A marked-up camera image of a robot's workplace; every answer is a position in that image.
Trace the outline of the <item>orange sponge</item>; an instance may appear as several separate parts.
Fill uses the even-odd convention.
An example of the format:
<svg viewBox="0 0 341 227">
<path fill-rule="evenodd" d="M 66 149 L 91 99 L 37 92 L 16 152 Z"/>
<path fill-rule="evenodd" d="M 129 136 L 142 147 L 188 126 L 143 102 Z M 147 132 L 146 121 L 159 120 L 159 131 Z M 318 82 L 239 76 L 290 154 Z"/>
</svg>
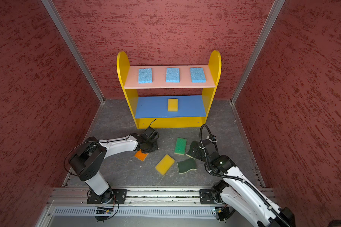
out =
<svg viewBox="0 0 341 227">
<path fill-rule="evenodd" d="M 138 160 L 140 160 L 140 161 L 142 161 L 142 162 L 144 162 L 144 160 L 147 158 L 147 156 L 148 156 L 148 154 L 146 153 L 143 153 L 142 151 L 138 151 L 136 154 L 135 154 L 135 157 L 138 159 Z"/>
</svg>

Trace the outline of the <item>blue sponge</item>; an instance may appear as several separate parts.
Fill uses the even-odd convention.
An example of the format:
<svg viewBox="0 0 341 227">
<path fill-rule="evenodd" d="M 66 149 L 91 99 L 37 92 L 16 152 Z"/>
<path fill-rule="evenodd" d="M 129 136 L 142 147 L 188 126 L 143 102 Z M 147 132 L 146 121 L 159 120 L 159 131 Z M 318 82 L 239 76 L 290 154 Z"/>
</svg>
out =
<svg viewBox="0 0 341 227">
<path fill-rule="evenodd" d="M 152 82 L 153 82 L 153 77 L 152 77 L 151 68 L 138 70 L 138 83 L 139 84 L 146 84 L 146 83 L 152 83 Z"/>
<path fill-rule="evenodd" d="M 192 83 L 206 83 L 206 76 L 203 68 L 190 68 Z"/>
<path fill-rule="evenodd" d="M 167 83 L 179 83 L 180 82 L 180 69 L 179 68 L 167 68 L 166 69 L 166 82 Z"/>
</svg>

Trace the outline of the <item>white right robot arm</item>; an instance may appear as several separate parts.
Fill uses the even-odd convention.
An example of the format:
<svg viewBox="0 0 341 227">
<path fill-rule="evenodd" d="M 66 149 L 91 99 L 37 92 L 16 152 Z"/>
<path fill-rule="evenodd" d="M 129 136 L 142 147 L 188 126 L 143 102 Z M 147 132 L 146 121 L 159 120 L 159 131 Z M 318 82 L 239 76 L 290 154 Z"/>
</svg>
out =
<svg viewBox="0 0 341 227">
<path fill-rule="evenodd" d="M 205 148 L 193 141 L 187 153 L 203 161 L 206 171 L 222 178 L 213 185 L 213 200 L 234 208 L 254 227 L 294 227 L 295 216 L 289 208 L 280 208 L 265 196 L 226 155 L 220 155 L 212 144 Z"/>
</svg>

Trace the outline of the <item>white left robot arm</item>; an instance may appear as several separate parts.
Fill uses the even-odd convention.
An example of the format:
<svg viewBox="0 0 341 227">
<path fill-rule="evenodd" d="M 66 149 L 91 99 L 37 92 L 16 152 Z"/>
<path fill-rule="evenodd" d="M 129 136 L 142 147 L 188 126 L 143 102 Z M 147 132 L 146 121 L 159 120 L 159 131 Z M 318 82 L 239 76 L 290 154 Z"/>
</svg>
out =
<svg viewBox="0 0 341 227">
<path fill-rule="evenodd" d="M 152 153 L 158 150 L 158 138 L 159 133 L 156 131 L 132 133 L 126 137 L 110 140 L 89 137 L 69 152 L 68 164 L 73 169 L 74 175 L 89 186 L 90 192 L 96 195 L 96 199 L 102 204 L 108 204 L 115 200 L 115 195 L 99 171 L 103 160 L 129 151 Z"/>
</svg>

